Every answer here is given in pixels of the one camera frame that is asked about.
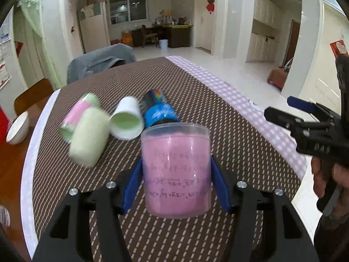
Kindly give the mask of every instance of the pink checkered tablecloth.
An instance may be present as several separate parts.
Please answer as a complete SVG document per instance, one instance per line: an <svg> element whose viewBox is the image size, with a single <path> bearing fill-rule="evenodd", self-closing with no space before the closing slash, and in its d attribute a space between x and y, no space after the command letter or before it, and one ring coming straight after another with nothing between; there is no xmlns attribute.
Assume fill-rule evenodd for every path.
<svg viewBox="0 0 349 262"><path fill-rule="evenodd" d="M281 127L269 123L264 118L263 113L253 108L249 100L237 89L217 78L206 69L193 64L183 57L169 56L167 59L197 78L244 116L283 156L300 180L303 179L308 166L307 160L304 155L296 152L296 143Z"/></svg>

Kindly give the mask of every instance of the white cabinet on wall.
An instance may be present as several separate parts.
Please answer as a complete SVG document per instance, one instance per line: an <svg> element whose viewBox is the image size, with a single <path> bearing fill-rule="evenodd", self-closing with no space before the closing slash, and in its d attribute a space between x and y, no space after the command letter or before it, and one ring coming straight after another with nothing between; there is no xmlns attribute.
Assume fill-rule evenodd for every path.
<svg viewBox="0 0 349 262"><path fill-rule="evenodd" d="M274 29L281 28L281 10L269 0L254 0L253 18Z"/></svg>
<svg viewBox="0 0 349 262"><path fill-rule="evenodd" d="M283 13L270 0L243 0L237 59L274 62Z"/></svg>
<svg viewBox="0 0 349 262"><path fill-rule="evenodd" d="M248 47L247 62L274 62L278 42L275 40L252 33Z"/></svg>

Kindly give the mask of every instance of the desk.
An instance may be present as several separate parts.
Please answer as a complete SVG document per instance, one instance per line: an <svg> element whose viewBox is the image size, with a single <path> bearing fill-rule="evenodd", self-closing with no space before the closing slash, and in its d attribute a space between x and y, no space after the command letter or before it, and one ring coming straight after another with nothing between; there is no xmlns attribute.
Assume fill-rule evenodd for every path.
<svg viewBox="0 0 349 262"><path fill-rule="evenodd" d="M34 127L47 101L48 97L28 109L29 132L21 143L13 146L5 142L0 147L0 204L8 209L11 219L7 235L26 261L31 260L24 240L21 222L20 187L22 169Z"/></svg>
<svg viewBox="0 0 349 262"><path fill-rule="evenodd" d="M129 169L141 154L139 138L120 141L110 137L95 168L85 169L71 162L69 145L57 130L74 103L83 93L92 92L100 99L101 108L112 113L116 103L124 96L140 99L153 87L165 91L180 119L210 129L212 153L217 155L223 168L233 170L238 178L254 184L256 188L283 188L290 199L293 198L301 183L297 174L303 177L307 163L304 156L296 153L295 144L282 128L267 123L262 113L249 106L248 99L203 68L181 57L155 58L112 68L61 89L52 111L47 114L41 144L35 151L37 160L32 165L33 223L25 226L23 222L25 230L33 231L28 236L40 238L55 206L69 188L76 187L82 192L99 188L115 179L122 170ZM269 142L273 142L274 147L281 147L280 153ZM25 186L21 189L21 192L31 195L31 191L26 192ZM164 220L147 213L144 189L141 188L129 213L119 218L128 250L131 255L134 254L133 261L140 257L141 261L155 261L157 257L159 261L164 261L166 257L168 261L174 261L177 250L184 262L191 260L191 254L194 255L192 260L197 261L200 252L195 251L195 244L203 249L202 261L213 261L216 257L220 261L233 218L226 216L218 205L213 193L212 208L205 215L188 220ZM25 208L22 212L30 215ZM97 246L98 222L95 214L90 219L92 253L98 260L101 257ZM257 237L261 224L259 216ZM175 232L177 238L172 240Z"/></svg>
<svg viewBox="0 0 349 262"><path fill-rule="evenodd" d="M169 48L190 47L191 28L193 25L154 25L147 28L151 33L157 33L159 40L167 39ZM132 31L133 47L143 46L141 29Z"/></svg>

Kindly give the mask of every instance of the green curtain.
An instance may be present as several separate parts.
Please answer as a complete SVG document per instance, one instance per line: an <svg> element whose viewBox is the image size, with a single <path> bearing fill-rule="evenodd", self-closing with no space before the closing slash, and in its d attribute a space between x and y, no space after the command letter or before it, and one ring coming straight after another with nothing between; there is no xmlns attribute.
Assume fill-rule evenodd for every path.
<svg viewBox="0 0 349 262"><path fill-rule="evenodd" d="M32 27L33 31L35 31L35 33L41 38L44 58L48 66L48 79L55 89L60 89L62 84L57 77L55 64L48 55L44 31L42 28L42 0L19 0L18 7L21 7L26 20Z"/></svg>

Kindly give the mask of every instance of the pink and white cup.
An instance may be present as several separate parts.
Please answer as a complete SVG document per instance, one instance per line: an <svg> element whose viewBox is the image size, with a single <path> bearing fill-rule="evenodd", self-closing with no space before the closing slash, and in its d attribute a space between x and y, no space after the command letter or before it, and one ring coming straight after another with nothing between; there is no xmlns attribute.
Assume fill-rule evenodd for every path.
<svg viewBox="0 0 349 262"><path fill-rule="evenodd" d="M68 112L59 127L59 133L67 143L71 142L75 127L79 123L85 110L90 107L100 106L101 103L99 102L99 99L93 93L85 93L82 95L73 108Z"/></svg>
<svg viewBox="0 0 349 262"><path fill-rule="evenodd" d="M141 135L145 201L150 214L190 218L211 207L209 130L198 124L166 123Z"/></svg>

